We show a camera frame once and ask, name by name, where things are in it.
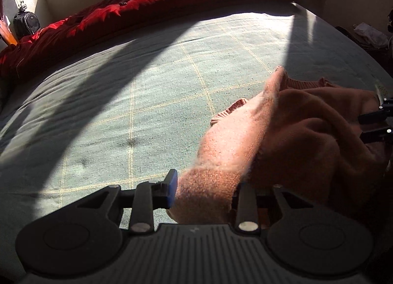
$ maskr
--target bed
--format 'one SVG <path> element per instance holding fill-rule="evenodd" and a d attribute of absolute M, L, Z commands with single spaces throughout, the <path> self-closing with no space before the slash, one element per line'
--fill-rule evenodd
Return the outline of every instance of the bed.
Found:
<path fill-rule="evenodd" d="M 123 189 L 189 166 L 210 119 L 290 77 L 374 90 L 393 79 L 360 47 L 293 3 L 234 4 L 144 27 L 18 85 L 0 113 L 0 273 L 30 221 L 106 185 Z M 130 210 L 121 227 L 127 227 Z M 173 223 L 164 210 L 155 225 Z"/>

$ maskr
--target yellow grid lines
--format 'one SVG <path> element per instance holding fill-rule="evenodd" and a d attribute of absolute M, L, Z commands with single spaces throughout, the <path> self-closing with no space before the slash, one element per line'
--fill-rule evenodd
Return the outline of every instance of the yellow grid lines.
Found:
<path fill-rule="evenodd" d="M 267 65 L 259 58 L 257 55 L 255 55 L 248 47 L 246 47 L 243 43 L 241 43 L 236 37 L 234 37 L 232 34 L 228 33 L 222 26 L 219 26 L 221 30 L 225 32 L 225 34 L 229 35 L 232 39 L 234 39 L 237 43 L 239 43 L 243 49 L 245 49 L 254 59 L 256 59 L 265 69 L 268 71 L 270 74 L 272 74 L 272 71 L 267 67 Z"/>
<path fill-rule="evenodd" d="M 181 175 L 185 170 L 180 169 L 177 170 L 178 175 Z M 168 172 L 164 173 L 157 173 L 157 174 L 151 174 L 151 175 L 145 175 L 142 177 L 137 177 L 134 180 L 138 183 L 140 182 L 146 182 L 149 180 L 152 180 L 154 178 L 162 177 L 162 180 L 165 178 L 165 176 L 168 174 Z M 76 188 L 68 188 L 68 189 L 63 189 L 61 190 L 43 190 L 43 191 L 37 191 L 37 192 L 32 192 L 32 191 L 18 191 L 18 192 L 0 192 L 0 194 L 16 194 L 16 195 L 28 195 L 28 194 L 42 194 L 42 195 L 56 195 L 56 194 L 65 194 L 65 193 L 72 193 L 72 192 L 77 192 L 77 191 L 85 191 L 85 190 L 93 190 L 93 189 L 98 189 L 98 188 L 103 188 L 107 185 L 122 185 L 122 184 L 128 184 L 129 183 L 129 178 L 123 179 L 123 180 L 113 180 L 113 181 L 108 181 L 108 182 L 101 182 L 97 184 L 91 184 L 91 185 L 86 185 L 86 186 L 79 186 Z"/>
<path fill-rule="evenodd" d="M 262 47 L 263 45 L 264 45 L 264 44 L 253 45 L 252 47 L 253 47 L 253 48 L 255 48 L 255 47 Z M 220 53 L 227 53 L 227 52 L 232 52 L 232 51 L 233 51 L 233 48 L 230 48 L 230 49 L 220 49 Z M 205 56 L 211 55 L 211 54 L 212 54 L 212 51 L 198 52 L 198 57 L 205 57 Z M 150 65 L 149 65 L 149 70 L 154 70 L 154 69 L 158 69 L 158 68 L 161 68 L 161 67 L 165 67 L 165 66 L 167 66 L 167 65 L 172 65 L 172 64 L 179 63 L 179 62 L 187 61 L 188 59 L 189 59 L 188 57 L 184 57 L 184 58 L 181 58 L 181 59 L 177 59 L 177 60 L 175 60 L 175 61 L 170 61 L 170 62 L 167 62 L 167 63 L 160 64 L 160 65 L 150 64 Z"/>
<path fill-rule="evenodd" d="M 134 176 L 133 165 L 134 165 L 134 146 L 132 143 L 132 134 L 134 130 L 134 91 L 135 81 L 131 83 L 130 92 L 130 121 L 128 130 L 128 187 L 132 188 L 132 178 Z"/>
<path fill-rule="evenodd" d="M 69 146 L 66 147 L 66 150 L 64 152 L 64 159 L 63 159 L 63 165 L 62 165 L 62 171 L 61 171 L 60 199 L 59 199 L 59 203 L 58 203 L 58 208 L 59 209 L 61 209 L 61 207 L 63 206 L 63 187 L 64 187 L 64 178 L 66 177 L 68 148 L 69 148 Z"/>
<path fill-rule="evenodd" d="M 264 83 L 264 82 L 265 82 L 264 80 L 258 80 L 258 81 L 254 81 L 254 82 L 238 84 L 238 85 L 234 85 L 234 86 L 228 86 L 228 87 L 224 87 L 224 88 L 220 88 L 220 89 L 216 89 L 216 90 L 209 90 L 209 94 L 222 92 L 222 91 L 229 91 L 229 90 L 238 89 L 238 88 L 244 88 L 246 86 L 252 86 L 252 85 L 256 85 L 256 84 L 260 84 L 260 83 Z M 173 100 L 173 101 L 169 101 L 169 102 L 165 102 L 165 103 L 160 103 L 160 104 L 149 106 L 147 108 L 143 108 L 143 109 L 139 109 L 139 110 L 134 110 L 133 112 L 135 114 L 136 113 L 140 113 L 140 112 L 146 112 L 146 111 L 150 111 L 150 110 L 153 110 L 153 109 L 156 109 L 156 108 L 162 108 L 162 107 L 167 106 L 167 105 L 171 105 L 171 104 L 175 104 L 175 103 L 179 103 L 179 102 L 183 102 L 183 101 L 187 101 L 187 100 L 191 100 L 191 99 L 196 99 L 196 98 L 202 97 L 202 96 L 205 96 L 205 93 L 189 95 L 187 97 L 182 97 L 182 98 L 177 99 L 177 100 Z M 130 115 L 130 113 L 126 112 L 124 114 L 121 114 L 121 115 L 118 115 L 118 116 L 114 116 L 114 117 L 111 117 L 111 118 L 108 118 L 108 119 L 92 122 L 92 123 L 88 124 L 87 127 L 91 127 L 91 126 L 94 126 L 94 125 L 102 124 L 102 123 L 105 123 L 105 122 L 118 120 L 118 119 L 121 119 L 121 118 L 125 118 L 125 117 L 127 117 L 129 115 Z M 68 134 L 68 133 L 71 133 L 73 131 L 81 131 L 81 129 L 70 129 L 70 130 L 67 130 L 67 131 L 63 131 L 63 132 L 59 133 L 58 135 Z M 45 139 L 45 138 L 41 138 L 40 139 L 40 141 L 45 141 L 45 140 L 47 140 L 47 139 Z M 10 151 L 16 150 L 18 148 L 27 146 L 29 144 L 33 144 L 34 142 L 35 141 L 29 141 L 29 142 L 26 142 L 26 143 L 21 143 L 21 144 L 15 146 L 15 147 L 11 147 L 8 151 L 10 152 Z"/>
<path fill-rule="evenodd" d="M 209 91 L 208 91 L 208 88 L 207 88 L 207 86 L 206 86 L 205 80 L 202 78 L 202 75 L 200 74 L 197 65 L 195 64 L 193 58 L 192 58 L 192 57 L 188 54 L 188 52 L 184 49 L 184 46 L 183 46 L 182 43 L 180 43 L 180 46 L 182 47 L 182 49 L 183 49 L 183 51 L 184 51 L 184 54 L 188 57 L 188 60 L 191 62 L 191 64 L 192 64 L 193 67 L 194 67 L 196 76 L 198 77 L 199 82 L 200 82 L 200 84 L 201 84 L 201 86 L 202 86 L 202 89 L 203 89 L 203 91 L 205 92 L 206 99 L 208 100 L 208 106 L 209 106 L 209 109 L 210 109 L 210 113 L 211 113 L 212 116 L 214 116 L 214 115 L 216 114 L 216 110 L 215 110 L 215 108 L 214 108 L 213 101 L 211 100 L 211 96 L 210 96 L 210 94 L 209 94 Z"/>

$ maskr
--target knit fabric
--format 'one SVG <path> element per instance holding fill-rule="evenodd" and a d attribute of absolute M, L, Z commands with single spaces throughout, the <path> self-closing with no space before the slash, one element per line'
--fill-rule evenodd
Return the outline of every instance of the knit fabric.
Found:
<path fill-rule="evenodd" d="M 178 223 L 229 221 L 233 192 L 244 179 L 256 189 L 282 184 L 345 215 L 357 212 L 381 182 L 392 152 L 359 138 L 384 125 L 357 122 L 378 106 L 371 91 L 323 78 L 296 81 L 277 67 L 264 91 L 213 117 L 194 167 L 179 178 L 170 216 Z"/>

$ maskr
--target black bracket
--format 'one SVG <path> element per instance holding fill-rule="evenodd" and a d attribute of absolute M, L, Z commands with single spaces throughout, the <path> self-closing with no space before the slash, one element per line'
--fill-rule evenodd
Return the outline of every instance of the black bracket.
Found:
<path fill-rule="evenodd" d="M 393 99 L 384 98 L 378 111 L 359 115 L 358 121 L 361 125 L 367 125 L 383 122 L 391 116 L 393 116 Z M 365 144 L 373 142 L 393 143 L 393 129 L 390 126 L 386 126 L 365 131 L 361 133 L 360 139 Z"/>
<path fill-rule="evenodd" d="M 372 236 L 362 225 L 282 185 L 256 191 L 247 182 L 240 183 L 232 197 L 234 225 L 162 224 L 155 231 L 153 210 L 169 209 L 176 188 L 174 169 L 163 182 L 143 182 L 135 190 L 107 186 L 25 226 L 16 239 L 18 257 L 28 273 L 40 278 L 86 279 L 101 270 L 117 270 L 122 258 L 143 260 L 154 271 L 158 262 L 157 258 L 151 259 L 152 247 L 164 247 L 164 243 L 176 252 L 176 258 L 192 257 L 198 259 L 195 265 L 203 263 L 201 246 L 192 249 L 183 244 L 199 243 L 198 239 L 203 238 L 204 252 L 221 256 L 219 263 L 223 263 L 224 256 L 228 258 L 229 251 L 225 247 L 218 249 L 216 244 L 234 241 L 237 248 L 247 251 L 247 256 L 264 247 L 278 265 L 292 273 L 337 277 L 358 270 L 372 251 Z M 119 228 L 124 208 L 132 208 L 128 230 Z M 260 228 L 258 208 L 268 210 L 269 229 Z M 258 269 L 262 268 L 262 262 L 258 263 Z"/>

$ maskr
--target ribbed plastic surface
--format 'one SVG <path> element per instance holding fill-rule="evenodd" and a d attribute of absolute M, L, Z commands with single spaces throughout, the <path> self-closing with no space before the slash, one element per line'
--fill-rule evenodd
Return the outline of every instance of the ribbed plastic surface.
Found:
<path fill-rule="evenodd" d="M 369 283 L 361 275 L 334 281 L 308 279 L 277 265 L 257 238 L 227 225 L 163 224 L 150 236 L 133 238 L 110 266 L 79 279 L 43 279 L 29 274 L 22 284 L 299 284 Z"/>

